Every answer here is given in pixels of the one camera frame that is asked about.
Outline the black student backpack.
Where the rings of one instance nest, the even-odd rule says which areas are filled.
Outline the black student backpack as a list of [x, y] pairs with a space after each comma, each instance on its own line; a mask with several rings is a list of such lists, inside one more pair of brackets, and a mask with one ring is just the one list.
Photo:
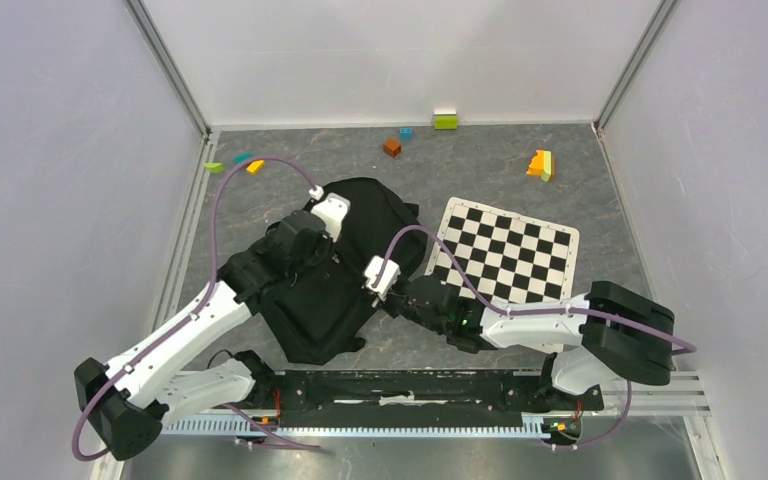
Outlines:
[[324, 191], [349, 201], [335, 255], [261, 309], [291, 363], [323, 365], [362, 347], [357, 333], [376, 312], [364, 270], [373, 257], [385, 256], [398, 231], [418, 223], [418, 206], [374, 178], [331, 182]]

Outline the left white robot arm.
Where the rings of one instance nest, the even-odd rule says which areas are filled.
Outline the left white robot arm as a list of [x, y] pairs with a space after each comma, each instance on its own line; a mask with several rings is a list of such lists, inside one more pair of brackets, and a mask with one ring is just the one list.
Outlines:
[[181, 371], [329, 260], [345, 215], [320, 208], [292, 212], [217, 266], [196, 298], [150, 336], [106, 362], [83, 361], [74, 372], [81, 417], [73, 439], [90, 424], [104, 453], [127, 460], [184, 417], [224, 404], [257, 408], [273, 400], [276, 375], [253, 351], [200, 372]]

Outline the black white chessboard mat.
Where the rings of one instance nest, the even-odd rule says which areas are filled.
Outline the black white chessboard mat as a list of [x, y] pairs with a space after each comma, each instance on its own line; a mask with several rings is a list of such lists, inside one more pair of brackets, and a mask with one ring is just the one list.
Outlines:
[[444, 244], [432, 247], [425, 272], [466, 301], [454, 316], [450, 344], [470, 353], [523, 346], [551, 354], [580, 346], [579, 317], [503, 317], [475, 298], [514, 311], [529, 303], [583, 305], [572, 292], [577, 229], [452, 197], [437, 236]]

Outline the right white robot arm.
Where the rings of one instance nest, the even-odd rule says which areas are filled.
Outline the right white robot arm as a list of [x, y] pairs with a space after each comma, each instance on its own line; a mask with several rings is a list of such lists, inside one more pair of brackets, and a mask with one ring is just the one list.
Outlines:
[[540, 400], [562, 408], [604, 382], [665, 386], [677, 341], [668, 308], [610, 281], [590, 292], [550, 302], [487, 303], [460, 295], [432, 276], [399, 281], [383, 298], [385, 309], [476, 354], [522, 346], [546, 347]]

